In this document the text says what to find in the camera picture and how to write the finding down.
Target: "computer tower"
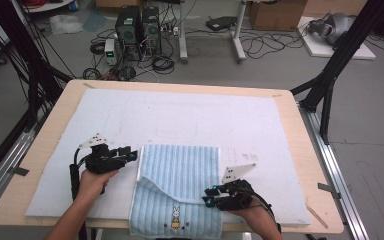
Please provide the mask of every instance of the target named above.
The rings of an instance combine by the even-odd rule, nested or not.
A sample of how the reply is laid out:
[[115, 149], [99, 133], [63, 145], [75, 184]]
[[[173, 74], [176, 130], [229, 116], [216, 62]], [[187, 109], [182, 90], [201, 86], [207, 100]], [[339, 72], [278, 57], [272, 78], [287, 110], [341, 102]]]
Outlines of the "computer tower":
[[142, 24], [146, 39], [146, 53], [161, 54], [161, 33], [158, 7], [146, 7], [142, 11]]
[[132, 61], [141, 60], [142, 53], [145, 52], [143, 44], [145, 38], [139, 6], [122, 6], [115, 23], [115, 30], [123, 57]]

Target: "forearm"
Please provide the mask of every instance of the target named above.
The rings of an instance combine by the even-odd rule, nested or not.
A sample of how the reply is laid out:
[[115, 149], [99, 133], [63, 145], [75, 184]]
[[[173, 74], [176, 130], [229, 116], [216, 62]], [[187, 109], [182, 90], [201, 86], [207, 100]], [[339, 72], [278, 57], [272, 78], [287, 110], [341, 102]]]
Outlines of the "forearm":
[[243, 218], [248, 226], [264, 240], [282, 240], [276, 223], [271, 216], [262, 207], [255, 207], [249, 211]]
[[92, 207], [93, 201], [77, 198], [45, 239], [74, 240]]

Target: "folded towel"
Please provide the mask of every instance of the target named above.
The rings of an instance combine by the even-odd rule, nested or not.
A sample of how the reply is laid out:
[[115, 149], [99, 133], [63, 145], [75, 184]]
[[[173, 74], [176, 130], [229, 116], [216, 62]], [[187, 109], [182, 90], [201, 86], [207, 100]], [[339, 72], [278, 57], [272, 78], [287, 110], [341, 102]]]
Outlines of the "folded towel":
[[218, 148], [147, 145], [140, 161], [129, 218], [132, 236], [220, 238], [222, 213], [205, 207], [201, 198], [220, 182]]

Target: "white sheet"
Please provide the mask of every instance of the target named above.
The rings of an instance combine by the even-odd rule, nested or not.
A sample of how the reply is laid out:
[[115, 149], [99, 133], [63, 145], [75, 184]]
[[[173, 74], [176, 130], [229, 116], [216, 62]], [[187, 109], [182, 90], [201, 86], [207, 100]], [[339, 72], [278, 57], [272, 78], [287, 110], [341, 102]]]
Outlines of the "white sheet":
[[[273, 205], [281, 224], [309, 224], [285, 134], [271, 98], [89, 89], [47, 163], [27, 216], [61, 216], [71, 204], [70, 174], [78, 145], [96, 133], [110, 149], [145, 144], [206, 145], [221, 149], [227, 166], [256, 163], [244, 176]], [[90, 153], [81, 150], [78, 158]], [[128, 219], [138, 162], [111, 180], [89, 217]], [[225, 221], [238, 221], [225, 214]]]

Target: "wooden table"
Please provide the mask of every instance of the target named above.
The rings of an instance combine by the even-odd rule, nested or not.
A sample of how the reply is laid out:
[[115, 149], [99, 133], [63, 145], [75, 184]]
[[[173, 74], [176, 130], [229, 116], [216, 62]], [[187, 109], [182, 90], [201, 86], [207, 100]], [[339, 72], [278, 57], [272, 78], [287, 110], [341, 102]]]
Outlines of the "wooden table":
[[[26, 217], [24, 213], [36, 191], [47, 161], [57, 147], [61, 134], [75, 112], [83, 93], [88, 88], [273, 98], [282, 120], [289, 150], [311, 219], [311, 224], [308, 226], [283, 227], [283, 232], [341, 233], [343, 231], [343, 223], [331, 193], [318, 189], [318, 183], [327, 184], [327, 182], [296, 102], [289, 91], [86, 80], [73, 80], [66, 86], [20, 165], [20, 167], [28, 169], [30, 172], [25, 177], [14, 175], [0, 198], [0, 225], [52, 226], [58, 220], [50, 217]], [[128, 228], [129, 223], [128, 220], [88, 219], [87, 226]], [[224, 223], [223, 231], [245, 232], [250, 231], [250, 229], [243, 224]]]

